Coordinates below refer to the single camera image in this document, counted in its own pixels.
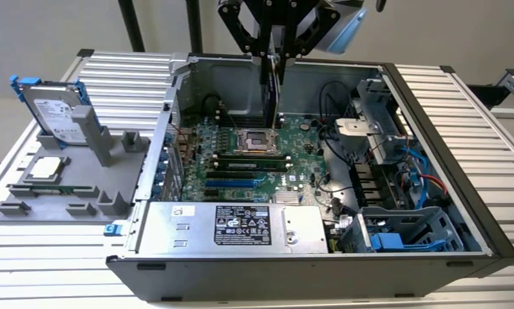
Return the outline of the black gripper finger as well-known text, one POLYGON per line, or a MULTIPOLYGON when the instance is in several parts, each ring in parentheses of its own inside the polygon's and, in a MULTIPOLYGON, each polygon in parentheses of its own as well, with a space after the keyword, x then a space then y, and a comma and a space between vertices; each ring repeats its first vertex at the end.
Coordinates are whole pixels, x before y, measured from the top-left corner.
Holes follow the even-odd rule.
POLYGON ((282 67, 291 65, 290 59, 296 55, 307 55, 331 30, 339 20, 339 12, 334 6, 296 6, 288 7, 286 16, 286 32, 282 46, 282 67), (315 19, 296 34, 298 26, 310 12, 315 13, 315 19))
POLYGON ((259 83, 266 85, 270 73, 268 54, 271 39, 272 1, 219 1, 218 13, 232 38, 243 53, 252 56, 252 62, 260 66, 259 83), (240 19, 242 4, 246 4, 258 23, 256 36, 246 30, 240 19))

